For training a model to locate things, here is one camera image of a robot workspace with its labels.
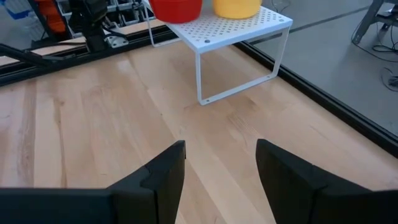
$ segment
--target wood grain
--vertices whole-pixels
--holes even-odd
[[[203,55],[204,95],[270,71],[234,47]],[[398,188],[395,158],[275,78],[207,106],[193,52],[144,47],[0,88],[0,186],[106,187],[187,142],[177,223],[275,223],[257,138],[373,190]]]

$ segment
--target red bowl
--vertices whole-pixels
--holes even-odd
[[[184,23],[197,19],[202,0],[149,0],[156,19],[169,23]]]

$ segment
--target gray floor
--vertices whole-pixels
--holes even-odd
[[[351,1],[351,3],[357,3],[355,8],[354,3],[345,1],[299,1],[306,3],[312,1],[319,7],[322,5],[321,2],[328,2],[329,4],[322,7],[336,9],[334,16],[347,13],[349,10],[355,11],[370,3],[369,1]],[[385,5],[382,10],[390,8],[391,5]],[[294,24],[296,24],[295,27],[325,19],[322,13],[316,13],[315,16],[315,14],[310,14],[308,10],[305,11],[305,8],[298,1],[292,3],[288,9],[285,10],[284,14],[296,12],[296,14],[291,15]],[[398,92],[388,90],[380,79],[380,73],[384,67],[391,69],[398,75],[398,63],[383,62],[351,43],[351,35],[365,13],[366,10],[359,11],[291,33],[282,63],[398,136]],[[392,45],[389,31],[388,33],[381,32],[379,36],[383,44]],[[398,41],[398,27],[393,30],[393,37]],[[267,40],[255,46],[265,53],[275,56],[277,41],[279,41],[279,38]],[[375,44],[378,44],[378,38],[377,27],[374,24],[363,37],[360,46],[371,51],[371,47]],[[398,61],[398,55],[395,54],[375,54],[389,60]]]
[[[15,21],[2,5],[0,5],[0,21],[0,43],[18,49],[30,47],[32,40],[29,33],[24,29],[24,24],[21,21]]]

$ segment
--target white shelf frame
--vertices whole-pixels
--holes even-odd
[[[146,16],[148,16],[147,10],[148,9],[152,10],[150,7],[150,4],[149,4],[148,0],[143,0],[142,2],[144,3],[145,14],[146,14]],[[282,57],[284,54],[287,38],[289,36],[289,30],[292,25],[292,20],[290,20],[290,22],[286,26],[275,26],[275,27],[271,27],[271,29],[270,29],[270,27],[268,27],[267,30],[265,30],[264,32],[258,32],[256,35],[253,35],[253,34],[242,35],[237,38],[224,41],[223,44],[213,44],[213,45],[210,45],[209,47],[200,47],[200,48],[198,48],[198,47],[194,46],[192,43],[190,43],[190,41],[187,38],[185,38],[183,36],[183,34],[181,34],[179,31],[177,31],[176,29],[173,29],[173,24],[166,24],[166,25],[170,28],[170,30],[172,30],[174,33],[176,33],[177,36],[179,36],[179,38],[155,44],[154,38],[152,35],[152,27],[150,26],[149,21],[147,21],[147,25],[148,25],[149,35],[150,35],[150,41],[154,47],[160,47],[160,46],[164,46],[167,44],[172,44],[172,43],[180,41],[180,40],[184,40],[184,42],[195,52],[195,68],[196,68],[195,74],[196,74],[196,81],[197,81],[197,98],[198,98],[199,103],[202,106],[204,106],[209,103],[226,98],[227,96],[231,96],[233,94],[239,93],[240,91],[247,90],[250,87],[256,86],[260,83],[264,83],[270,79],[275,78],[278,74],[280,64],[282,62]],[[203,99],[202,87],[201,87],[201,54],[202,53],[209,52],[211,50],[215,50],[220,47],[227,46],[227,45],[235,44],[239,41],[254,38],[254,37],[257,37],[260,35],[274,35],[274,34],[278,34],[278,33],[282,33],[282,37],[279,40],[277,56],[275,58],[274,68],[272,69],[271,74],[257,78],[255,80],[252,80],[252,81],[242,84],[240,86],[234,87],[230,90],[226,90],[222,93],[213,95],[209,98]]]

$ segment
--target black metal frame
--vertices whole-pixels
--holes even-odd
[[[156,27],[153,28],[152,31],[156,42],[170,40],[177,37],[167,26]],[[53,63],[47,67],[36,67],[25,62],[3,65],[0,67],[0,86],[23,81],[28,78],[38,77],[150,45],[149,32],[147,30],[128,34],[126,38],[129,41],[128,45],[118,47],[116,49],[108,49],[103,52],[89,53],[86,46],[81,46],[49,54],[49,56],[52,57],[70,57],[71,55],[74,55],[74,57]]]
[[[154,39],[156,42],[170,40],[176,38],[176,35],[166,26],[153,28]],[[138,49],[150,45],[150,37],[147,30],[139,31],[127,35],[129,44],[116,48],[109,49],[104,52],[89,54],[86,47],[76,47],[70,50],[64,50],[50,54],[50,56],[65,57],[68,55],[75,55],[71,59],[55,63],[49,67],[35,67],[23,62],[12,63],[0,67],[0,86],[8,85],[14,82],[34,78],[45,75],[51,72],[56,72],[66,68],[74,67],[84,63],[92,62],[101,58],[106,58],[112,55],[120,54],[130,50]],[[247,42],[239,42],[235,46],[252,57],[254,60],[262,64],[268,69],[274,66],[274,59],[264,52]],[[380,125],[367,119],[354,109],[350,108],[340,100],[337,100],[327,92],[321,90],[319,87],[313,85],[307,80],[303,79],[288,68],[281,66],[278,76],[286,82],[294,86],[296,89],[306,94],[313,101],[324,107],[329,112],[333,113],[339,119],[353,127],[359,133],[376,143],[378,146],[386,150],[388,153],[398,158],[398,137],[380,127]]]

